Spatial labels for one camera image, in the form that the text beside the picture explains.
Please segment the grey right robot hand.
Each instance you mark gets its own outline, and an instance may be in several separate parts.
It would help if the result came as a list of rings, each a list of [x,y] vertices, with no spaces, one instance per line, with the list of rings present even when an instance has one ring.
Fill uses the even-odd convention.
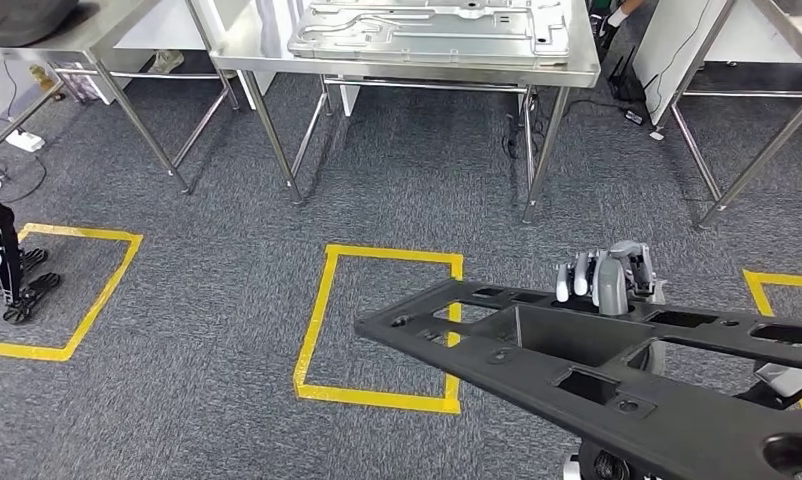
[[[586,297],[600,314],[619,316],[629,311],[631,299],[664,304],[664,285],[653,268],[648,244],[623,240],[607,249],[581,252],[559,265],[555,295],[561,304]]]

